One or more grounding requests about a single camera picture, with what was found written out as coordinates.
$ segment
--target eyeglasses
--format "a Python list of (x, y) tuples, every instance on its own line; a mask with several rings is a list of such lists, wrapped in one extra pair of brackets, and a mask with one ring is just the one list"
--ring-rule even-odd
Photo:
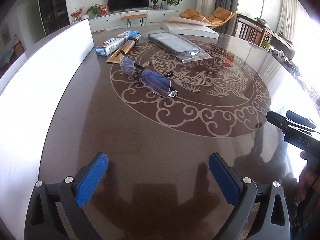
[(168, 72), (165, 76), (147, 69), (141, 65), (134, 63), (129, 59), (123, 50), (120, 51), (123, 55), (119, 62), (122, 71), (137, 81), (141, 81), (150, 91), (162, 97), (175, 97), (178, 91), (171, 86), (169, 77), (173, 76), (173, 72)]

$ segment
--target blue tinted lens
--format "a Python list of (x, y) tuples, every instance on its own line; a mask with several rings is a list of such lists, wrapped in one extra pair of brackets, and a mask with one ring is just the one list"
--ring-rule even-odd
[(124, 73), (130, 76), (134, 74), (136, 67), (134, 66), (134, 62), (127, 56), (123, 55), (123, 58), (120, 60), (119, 64)]
[(149, 69), (145, 69), (141, 75), (141, 82), (153, 93), (167, 97), (171, 82), (163, 75)]

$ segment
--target circular table pattern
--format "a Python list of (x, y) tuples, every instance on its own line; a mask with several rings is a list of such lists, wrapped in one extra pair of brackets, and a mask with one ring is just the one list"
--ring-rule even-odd
[(128, 53), (138, 64), (161, 74), (173, 71), (172, 86), (179, 91), (175, 98), (150, 92), (113, 64), (110, 76), (116, 93), (143, 116), (190, 134), (236, 137), (265, 123), (270, 95), (253, 68), (214, 44), (192, 42), (212, 58), (183, 64), (150, 41)]

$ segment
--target human hand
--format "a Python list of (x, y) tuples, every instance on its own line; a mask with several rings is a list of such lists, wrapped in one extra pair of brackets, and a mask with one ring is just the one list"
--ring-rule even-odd
[[(306, 152), (301, 152), (300, 157), (304, 160), (307, 159), (307, 153)], [(298, 186), (298, 198), (300, 201), (303, 201), (306, 197), (307, 194), (307, 188), (310, 187), (313, 182), (316, 180), (318, 176), (311, 172), (307, 171), (307, 166), (305, 166), (299, 176), (299, 186)], [(314, 185), (313, 189), (320, 194), (320, 179), (318, 179)]]

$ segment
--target white tv cabinet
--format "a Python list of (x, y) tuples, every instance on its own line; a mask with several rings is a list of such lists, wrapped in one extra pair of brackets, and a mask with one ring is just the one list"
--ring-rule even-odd
[[(168, 16), (176, 16), (178, 17), (178, 11), (173, 10), (137, 10), (137, 11), (127, 11), (109, 14), (102, 17), (96, 17), (89, 20), (91, 32), (99, 31), (99, 30), (113, 30), (119, 28), (127, 27), (127, 20), (122, 20), (121, 18), (128, 15), (136, 15), (136, 14), (148, 14), (148, 18), (143, 18), (143, 24), (146, 26), (150, 25), (160, 25), (165, 18)], [(132, 19), (131, 27), (138, 27), (140, 25), (139, 18)]]

